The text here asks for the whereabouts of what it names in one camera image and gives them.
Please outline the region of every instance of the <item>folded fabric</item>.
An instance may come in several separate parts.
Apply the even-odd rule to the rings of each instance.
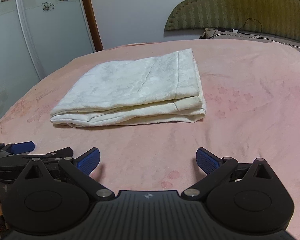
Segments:
[[[71,127],[196,122],[206,114],[192,49],[139,60],[99,64],[51,111]]]

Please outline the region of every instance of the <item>white logo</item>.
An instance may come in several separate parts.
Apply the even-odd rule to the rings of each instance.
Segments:
[[[147,194],[145,194],[145,197],[146,197],[147,199],[149,199],[149,198],[152,198],[153,195],[152,195],[151,193],[147,193]]]

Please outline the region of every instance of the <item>ribbed black surface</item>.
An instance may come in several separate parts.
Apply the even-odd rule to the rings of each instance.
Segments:
[[[53,236],[28,236],[13,231],[5,238],[26,239],[293,240],[286,232],[245,236],[229,231],[213,221],[201,203],[183,200],[176,191],[122,191],[112,201],[97,203],[87,219],[69,231]]]

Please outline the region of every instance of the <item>silver screw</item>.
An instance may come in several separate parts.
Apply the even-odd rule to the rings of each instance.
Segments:
[[[107,188],[103,188],[103,189],[99,189],[97,192],[96,192],[97,196],[99,197],[109,197],[111,196],[112,194],[112,191],[107,189]]]
[[[184,191],[185,195],[188,197],[196,197],[197,195],[200,194],[200,191],[195,189],[195,188],[188,188]]]

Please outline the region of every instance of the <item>folded white blanket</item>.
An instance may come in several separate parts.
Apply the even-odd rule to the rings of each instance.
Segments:
[[[85,73],[51,111],[71,127],[196,122],[206,114],[192,49],[112,61]]]

